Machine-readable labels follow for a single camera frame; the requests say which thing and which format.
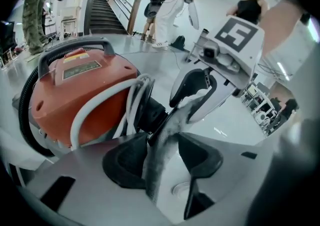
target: vacuum hose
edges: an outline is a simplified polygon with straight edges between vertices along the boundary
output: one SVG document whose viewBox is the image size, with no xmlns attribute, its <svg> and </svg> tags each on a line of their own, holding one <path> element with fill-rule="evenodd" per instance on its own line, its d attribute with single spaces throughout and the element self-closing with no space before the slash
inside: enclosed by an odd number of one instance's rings
<svg viewBox="0 0 320 226">
<path fill-rule="evenodd" d="M 58 60 L 60 58 L 63 58 L 66 54 L 78 49 L 78 48 L 84 48 L 87 50 L 104 50 L 99 47 L 92 47 L 92 46 L 81 46 L 70 48 L 65 51 L 62 51 L 60 53 L 57 53 L 53 55 L 52 57 L 47 59 L 48 65 L 50 65 L 55 60 Z M 18 117 L 19 117 L 19 125 L 20 125 L 20 131 L 25 139 L 26 143 L 33 148 L 36 152 L 40 153 L 41 155 L 45 157 L 54 157 L 54 154 L 47 148 L 42 147 L 37 140 L 35 139 L 29 123 L 29 104 L 30 99 L 32 96 L 32 93 L 34 91 L 34 85 L 38 81 L 38 67 L 36 67 L 31 75 L 26 80 L 26 83 L 24 84 L 24 87 L 22 89 L 21 95 L 20 95 L 20 102 L 19 102 L 19 108 L 18 108 Z"/>
</svg>

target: woman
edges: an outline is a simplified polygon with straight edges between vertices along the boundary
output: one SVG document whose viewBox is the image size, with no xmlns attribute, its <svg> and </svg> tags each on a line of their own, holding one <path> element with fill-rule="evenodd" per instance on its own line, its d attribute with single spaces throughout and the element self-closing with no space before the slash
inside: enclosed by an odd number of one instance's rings
<svg viewBox="0 0 320 226">
<path fill-rule="evenodd" d="M 265 0 L 240 0 L 226 15 L 237 16 L 253 24 L 258 24 L 268 9 Z"/>
<path fill-rule="evenodd" d="M 168 49 L 168 30 L 184 7 L 184 0 L 165 0 L 155 17 L 154 48 Z"/>
</svg>

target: white sneaker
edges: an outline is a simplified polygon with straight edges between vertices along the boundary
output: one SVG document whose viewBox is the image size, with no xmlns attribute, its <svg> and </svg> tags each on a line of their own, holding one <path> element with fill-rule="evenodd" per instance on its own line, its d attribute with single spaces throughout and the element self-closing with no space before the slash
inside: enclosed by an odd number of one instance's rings
<svg viewBox="0 0 320 226">
<path fill-rule="evenodd" d="M 161 49 L 164 49 L 164 50 L 168 50 L 168 42 L 164 42 L 164 43 L 154 43 L 152 45 L 153 48 L 161 48 Z"/>
</svg>

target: stair railing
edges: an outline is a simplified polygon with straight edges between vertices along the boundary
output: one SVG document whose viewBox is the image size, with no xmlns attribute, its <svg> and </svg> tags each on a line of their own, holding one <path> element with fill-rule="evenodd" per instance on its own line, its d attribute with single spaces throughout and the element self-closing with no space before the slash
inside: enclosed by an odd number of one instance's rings
<svg viewBox="0 0 320 226">
<path fill-rule="evenodd" d="M 116 6 L 119 7 L 119 9 L 122 11 L 124 16 L 128 19 L 128 26 L 126 31 L 129 33 L 129 35 L 132 35 L 134 32 L 135 22 L 141 0 L 134 0 L 133 5 L 131 5 L 128 0 L 113 1 Z"/>
</svg>

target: ceiling light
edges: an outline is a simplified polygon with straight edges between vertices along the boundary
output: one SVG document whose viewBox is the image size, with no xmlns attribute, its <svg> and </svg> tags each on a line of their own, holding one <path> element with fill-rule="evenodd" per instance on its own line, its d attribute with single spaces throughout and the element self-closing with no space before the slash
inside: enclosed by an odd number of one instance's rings
<svg viewBox="0 0 320 226">
<path fill-rule="evenodd" d="M 286 73 L 285 68 L 282 66 L 282 64 L 281 64 L 280 62 L 278 62 L 277 64 L 278 64 L 278 66 L 279 66 L 280 70 L 282 71 L 282 73 L 283 73 L 283 75 L 284 75 L 285 79 L 289 81 L 289 80 L 290 80 L 290 78 L 288 77 L 288 74 Z"/>
<path fill-rule="evenodd" d="M 318 34 L 316 26 L 315 26 L 315 24 L 314 24 L 314 22 L 312 21 L 311 18 L 310 18 L 309 23 L 308 23 L 308 30 L 309 30 L 313 40 L 318 43 L 319 40 L 320 40 L 319 39 L 319 34 Z"/>
</svg>

